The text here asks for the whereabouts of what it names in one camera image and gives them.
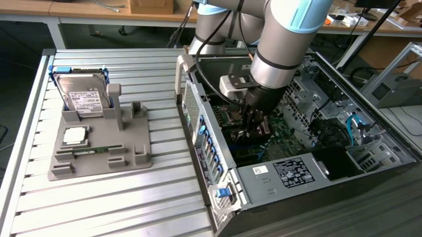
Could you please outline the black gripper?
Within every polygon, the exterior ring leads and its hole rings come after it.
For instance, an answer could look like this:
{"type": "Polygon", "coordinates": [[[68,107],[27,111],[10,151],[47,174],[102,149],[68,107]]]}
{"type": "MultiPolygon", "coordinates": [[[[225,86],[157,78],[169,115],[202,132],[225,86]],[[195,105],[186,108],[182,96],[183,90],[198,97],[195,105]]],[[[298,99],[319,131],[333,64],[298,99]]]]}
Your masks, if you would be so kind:
{"type": "Polygon", "coordinates": [[[287,87],[270,89],[265,86],[251,87],[246,94],[246,103],[253,109],[269,115],[282,100],[287,87]]]}

